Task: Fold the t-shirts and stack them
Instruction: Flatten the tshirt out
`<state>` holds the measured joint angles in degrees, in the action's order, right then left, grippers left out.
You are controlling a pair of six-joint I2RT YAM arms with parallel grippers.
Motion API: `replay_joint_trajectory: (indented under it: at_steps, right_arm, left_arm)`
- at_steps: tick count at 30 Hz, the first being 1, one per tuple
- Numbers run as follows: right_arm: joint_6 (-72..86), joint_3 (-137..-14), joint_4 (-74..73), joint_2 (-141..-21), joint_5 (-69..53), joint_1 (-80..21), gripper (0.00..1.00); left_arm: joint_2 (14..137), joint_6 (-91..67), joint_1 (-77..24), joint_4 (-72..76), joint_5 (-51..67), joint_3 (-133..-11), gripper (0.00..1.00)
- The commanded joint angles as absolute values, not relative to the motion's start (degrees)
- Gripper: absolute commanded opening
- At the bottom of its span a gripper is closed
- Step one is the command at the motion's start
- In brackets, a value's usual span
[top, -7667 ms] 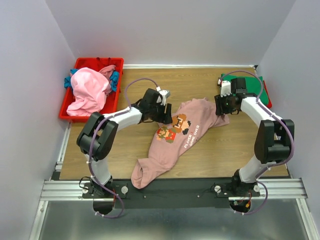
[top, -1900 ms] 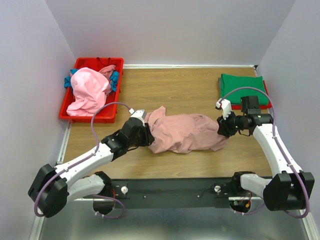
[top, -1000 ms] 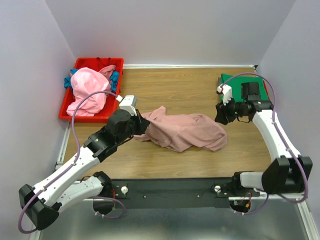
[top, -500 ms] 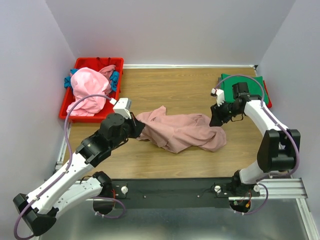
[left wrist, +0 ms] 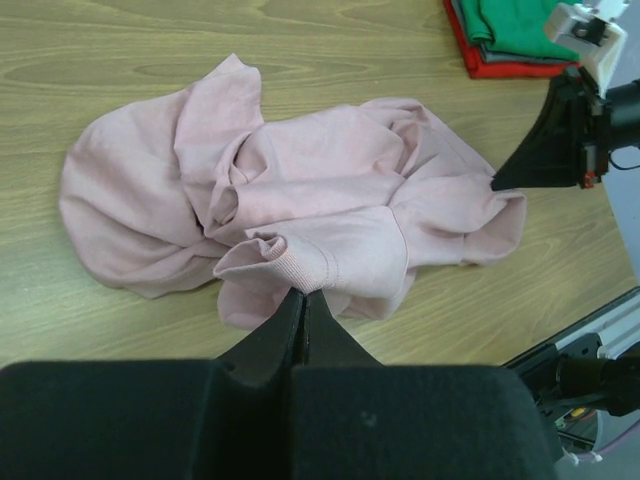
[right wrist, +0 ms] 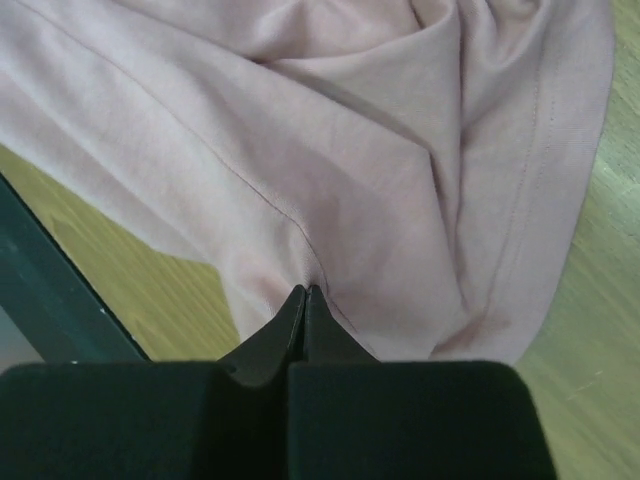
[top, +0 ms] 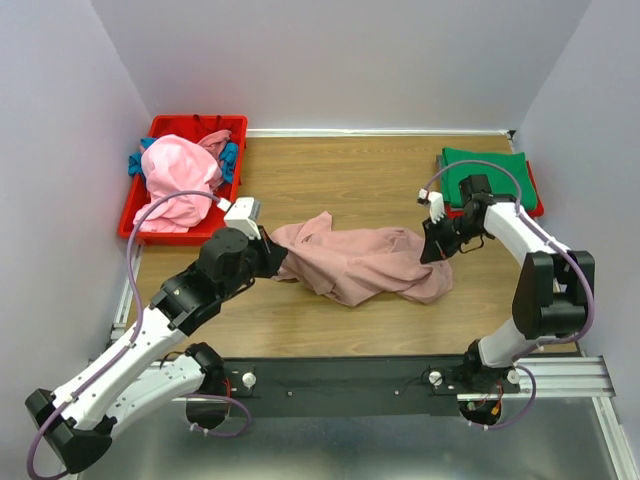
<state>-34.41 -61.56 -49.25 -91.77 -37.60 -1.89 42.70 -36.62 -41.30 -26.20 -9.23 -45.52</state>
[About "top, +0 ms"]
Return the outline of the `dusty pink printed t-shirt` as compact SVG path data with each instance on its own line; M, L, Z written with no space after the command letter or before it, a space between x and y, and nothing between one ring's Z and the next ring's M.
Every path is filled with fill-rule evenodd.
M447 261L420 262L423 238L404 227L335 230L324 211L270 235L288 255L278 281L297 281L315 294L356 307L381 293L429 304L453 288Z

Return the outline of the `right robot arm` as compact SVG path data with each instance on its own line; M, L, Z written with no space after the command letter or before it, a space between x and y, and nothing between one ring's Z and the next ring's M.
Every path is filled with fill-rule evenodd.
M429 210L422 224L422 264L448 260L473 239L499 241L520 274L509 319L472 342L460 364L432 367L428 381L443 393L485 393L516 382L516 363L547 345L574 343L593 323L595 260L558 242L526 213L518 196L491 191L484 175L460 183L462 215L447 216L441 193L425 187L417 201Z

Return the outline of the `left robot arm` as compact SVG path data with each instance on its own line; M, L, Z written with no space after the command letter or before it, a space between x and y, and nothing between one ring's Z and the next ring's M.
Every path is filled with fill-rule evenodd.
M147 307L115 343L83 371L54 390L37 389L25 406L38 427L27 455L30 478L37 478L35 454L47 442L63 474L95 464L115 437L163 402L195 392L214 393L222 380L222 360L206 345L181 355L172 371L143 378L161 354L184 341L219 314L224 302L275 276L288 251L264 229L247 235L222 228L200 248L197 259L166 280Z

